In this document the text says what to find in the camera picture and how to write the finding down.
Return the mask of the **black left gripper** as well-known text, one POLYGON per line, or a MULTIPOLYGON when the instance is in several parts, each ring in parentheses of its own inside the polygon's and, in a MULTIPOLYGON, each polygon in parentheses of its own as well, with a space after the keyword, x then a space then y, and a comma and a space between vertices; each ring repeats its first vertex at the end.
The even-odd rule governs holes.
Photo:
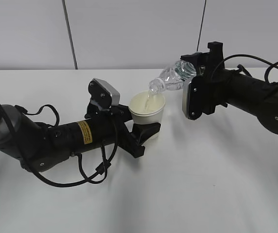
POLYGON ((116 105, 109 109, 99 110, 96 106, 89 104, 85 115, 86 121, 91 123, 93 137, 98 137, 105 145, 115 144, 134 158, 144 155, 143 144, 159 133, 161 124, 133 124, 132 131, 125 125, 131 121, 132 115, 126 105, 116 105))

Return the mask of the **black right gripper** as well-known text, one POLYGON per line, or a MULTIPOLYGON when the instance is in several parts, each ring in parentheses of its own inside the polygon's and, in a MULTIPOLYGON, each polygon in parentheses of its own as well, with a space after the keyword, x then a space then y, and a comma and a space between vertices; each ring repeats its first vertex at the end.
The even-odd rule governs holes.
POLYGON ((223 43, 209 42, 208 52, 181 55, 180 59, 191 63, 197 69, 192 78, 203 91, 203 113, 213 114, 218 105, 227 107, 223 89, 226 79, 220 74, 225 69, 223 62, 223 43))

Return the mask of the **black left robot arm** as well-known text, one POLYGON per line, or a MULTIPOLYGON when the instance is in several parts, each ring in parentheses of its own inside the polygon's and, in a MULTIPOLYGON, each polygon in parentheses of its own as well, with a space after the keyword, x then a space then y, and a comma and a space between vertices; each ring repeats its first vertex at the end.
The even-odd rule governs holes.
POLYGON ((107 145, 141 157, 144 143, 159 132, 161 124, 134 124, 129 131, 126 122, 133 118, 129 108, 119 103, 117 91, 97 88, 90 95, 85 118, 63 125, 33 122, 23 107, 0 104, 0 151, 17 159, 28 172, 38 173, 107 145))

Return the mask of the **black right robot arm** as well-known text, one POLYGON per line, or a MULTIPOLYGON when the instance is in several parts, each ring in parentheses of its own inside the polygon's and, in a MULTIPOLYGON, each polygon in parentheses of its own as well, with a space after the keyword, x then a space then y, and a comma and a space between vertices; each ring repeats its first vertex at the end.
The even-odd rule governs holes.
POLYGON ((221 42, 209 42, 208 48, 209 52, 180 57, 194 66, 196 74, 184 82, 182 110, 185 117, 196 120, 202 114, 213 114, 218 105, 232 105, 255 116, 264 128, 278 135, 278 82, 268 80, 271 70, 278 69, 278 62, 251 56, 269 66, 264 79, 259 80, 241 65, 237 69, 226 69, 221 42))

